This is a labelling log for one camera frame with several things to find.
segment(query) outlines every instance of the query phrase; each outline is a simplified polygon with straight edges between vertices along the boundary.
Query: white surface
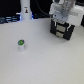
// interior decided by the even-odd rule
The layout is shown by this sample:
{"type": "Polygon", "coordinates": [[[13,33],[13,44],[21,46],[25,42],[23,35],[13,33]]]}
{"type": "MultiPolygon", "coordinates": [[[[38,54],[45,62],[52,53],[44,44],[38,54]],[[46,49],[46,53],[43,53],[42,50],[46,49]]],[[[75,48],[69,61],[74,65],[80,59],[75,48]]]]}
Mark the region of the white surface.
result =
{"type": "Polygon", "coordinates": [[[0,84],[84,84],[84,28],[67,41],[50,33],[50,19],[0,24],[0,84]]]}
{"type": "MultiPolygon", "coordinates": [[[[56,3],[52,3],[49,14],[54,14],[54,12],[58,9],[60,9],[60,5],[56,3]]],[[[68,16],[67,23],[75,26],[79,26],[81,24],[81,21],[84,15],[83,8],[81,6],[76,5],[71,9],[70,12],[72,13],[72,15],[68,16]]]]}
{"type": "Polygon", "coordinates": [[[20,0],[20,2],[21,2],[21,20],[31,20],[32,12],[30,9],[30,0],[20,0]]]}

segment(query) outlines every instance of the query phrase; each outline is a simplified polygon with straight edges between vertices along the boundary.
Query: small cup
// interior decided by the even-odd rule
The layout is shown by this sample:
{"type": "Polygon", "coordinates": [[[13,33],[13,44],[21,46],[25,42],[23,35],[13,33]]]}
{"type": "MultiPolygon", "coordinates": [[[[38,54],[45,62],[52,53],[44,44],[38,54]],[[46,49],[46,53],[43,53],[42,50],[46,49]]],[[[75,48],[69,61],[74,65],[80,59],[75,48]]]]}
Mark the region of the small cup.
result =
{"type": "Polygon", "coordinates": [[[24,51],[24,43],[25,43],[24,40],[18,41],[18,47],[21,52],[24,51]]]}

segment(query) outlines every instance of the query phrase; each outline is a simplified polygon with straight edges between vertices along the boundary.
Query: white table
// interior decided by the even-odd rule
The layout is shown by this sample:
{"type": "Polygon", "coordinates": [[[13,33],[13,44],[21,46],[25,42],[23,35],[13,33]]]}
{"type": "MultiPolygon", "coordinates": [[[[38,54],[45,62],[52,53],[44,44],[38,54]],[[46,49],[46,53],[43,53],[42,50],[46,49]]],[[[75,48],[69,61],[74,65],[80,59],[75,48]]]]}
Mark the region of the white table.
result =
{"type": "Polygon", "coordinates": [[[0,24],[0,84],[84,84],[84,28],[67,41],[50,33],[50,19],[0,24]]]}

